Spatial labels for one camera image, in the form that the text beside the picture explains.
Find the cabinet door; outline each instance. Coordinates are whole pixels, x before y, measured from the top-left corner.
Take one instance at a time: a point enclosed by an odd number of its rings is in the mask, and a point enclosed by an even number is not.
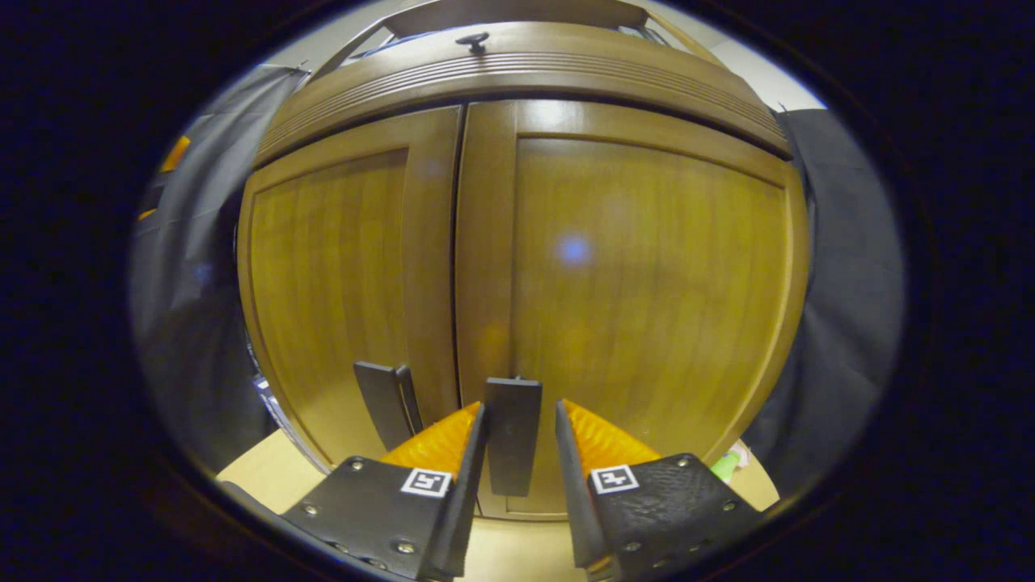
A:
[[[241,299],[277,401],[325,462],[385,453],[356,360],[412,371],[424,424],[456,409],[450,281],[460,107],[362,125],[248,180]]]
[[[484,515],[564,517],[554,402],[662,456],[713,463],[783,365],[807,273],[790,166],[672,117],[555,100],[469,108],[456,216],[464,402],[486,377],[538,380],[528,497]]]

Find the cabinet knob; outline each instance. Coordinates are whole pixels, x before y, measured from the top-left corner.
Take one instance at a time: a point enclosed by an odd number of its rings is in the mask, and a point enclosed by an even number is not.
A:
[[[485,48],[481,46],[481,42],[489,38],[487,32],[479,32],[477,34],[468,34],[467,36],[461,36],[456,39],[457,45],[470,45],[471,52],[480,55],[485,52]]]

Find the door panel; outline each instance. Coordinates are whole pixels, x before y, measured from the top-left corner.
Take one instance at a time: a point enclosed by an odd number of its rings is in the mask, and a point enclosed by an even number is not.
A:
[[[711,129],[595,104],[470,108],[456,231],[465,402],[487,376],[543,384],[528,497],[487,516],[563,517],[553,402],[662,455],[711,463],[786,357],[807,263],[797,182]]]
[[[449,250],[459,122],[460,108],[379,121],[248,181],[238,229],[248,331],[285,412],[329,464],[385,453],[356,360],[407,363],[426,424],[456,408]]]

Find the wall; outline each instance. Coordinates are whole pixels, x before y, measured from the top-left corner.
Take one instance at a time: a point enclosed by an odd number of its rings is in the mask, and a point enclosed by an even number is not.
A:
[[[762,97],[762,100],[774,110],[781,111],[783,108],[787,108],[789,111],[796,109],[826,109],[801,83],[783,72],[762,55],[751,51],[741,42],[730,38],[722,31],[660,2],[653,0],[626,1],[657,13],[697,39],[730,67],[730,70],[747,81],[747,84],[755,89],[759,96]],[[312,30],[295,42],[270,55],[266,59],[266,62],[296,66],[302,61],[308,60],[304,68],[316,70],[324,61],[329,59],[331,55],[337,52],[353,36],[359,34],[369,24],[404,7],[410,7],[420,2],[416,0],[377,0],[369,2]],[[669,33],[663,30],[658,30],[658,32],[674,47],[679,46],[679,42]]]

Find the wooden cabinet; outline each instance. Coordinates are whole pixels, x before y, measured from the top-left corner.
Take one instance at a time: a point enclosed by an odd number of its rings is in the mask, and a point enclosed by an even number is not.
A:
[[[480,32],[483,52],[455,42]],[[743,80],[556,22],[329,70],[273,120],[238,234],[257,357],[318,456],[384,453],[356,360],[407,365],[424,426],[489,377],[542,382],[531,494],[493,495],[483,474],[489,517],[563,519],[562,397],[662,455],[712,463],[736,441],[808,266],[788,144]]]
[[[428,424],[456,408],[450,250],[461,109],[337,134],[248,180],[237,246],[248,332],[282,408],[326,463],[385,453],[356,360],[408,365]]]
[[[707,127],[557,100],[468,110],[456,219],[464,401],[486,377],[541,381],[661,455],[711,463],[776,379],[800,315],[800,186]],[[486,515],[562,517],[554,409],[528,497]]]

